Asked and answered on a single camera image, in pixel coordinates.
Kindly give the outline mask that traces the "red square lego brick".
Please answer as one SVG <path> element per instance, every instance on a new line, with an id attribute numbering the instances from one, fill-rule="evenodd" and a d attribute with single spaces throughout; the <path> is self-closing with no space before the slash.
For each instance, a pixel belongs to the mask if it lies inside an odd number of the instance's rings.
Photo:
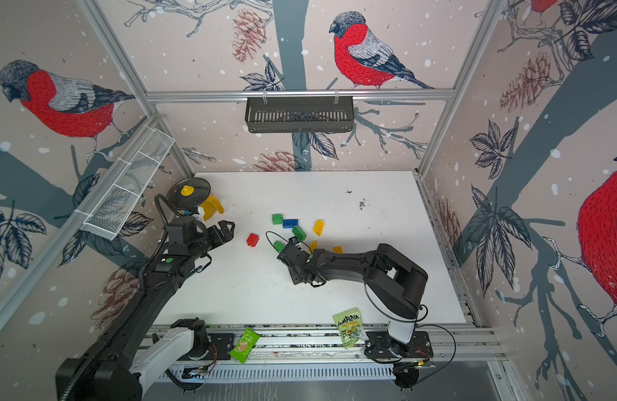
<path id="1" fill-rule="evenodd" d="M 249 247 L 256 247 L 256 245 L 258 245 L 259 240 L 260 240 L 260 236 L 258 234 L 251 233 L 247 238 L 247 245 Z"/>

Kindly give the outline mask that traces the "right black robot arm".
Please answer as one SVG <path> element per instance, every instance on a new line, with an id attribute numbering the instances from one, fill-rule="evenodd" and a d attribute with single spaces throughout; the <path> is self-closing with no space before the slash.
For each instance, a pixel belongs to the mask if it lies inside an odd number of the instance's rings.
<path id="1" fill-rule="evenodd" d="M 388 244 L 374 251 L 337 253 L 316 248 L 305 252 L 296 240 L 273 242 L 278 260 L 295 285 L 321 287 L 340 280 L 359 282 L 367 299 L 390 320 L 386 332 L 362 328 L 361 314 L 348 312 L 334 321 L 343 342 L 364 340 L 364 355 L 378 364 L 397 364 L 410 359 L 432 359 L 432 348 L 423 334 L 415 332 L 420 313 L 428 308 L 421 301 L 429 276 L 425 270 Z"/>

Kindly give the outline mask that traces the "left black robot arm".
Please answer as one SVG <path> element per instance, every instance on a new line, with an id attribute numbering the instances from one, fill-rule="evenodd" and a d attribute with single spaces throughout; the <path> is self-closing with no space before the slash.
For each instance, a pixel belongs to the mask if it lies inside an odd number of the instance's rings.
<path id="1" fill-rule="evenodd" d="M 231 242 L 234 222 L 205 227 L 194 217 L 165 226 L 166 239 L 139 274 L 139 289 L 106 332 L 80 358 L 66 359 L 55 374 L 59 400 L 140 400 L 178 359 L 217 358 L 206 324 L 183 318 L 145 352 L 139 347 L 167 302 L 211 250 Z"/>

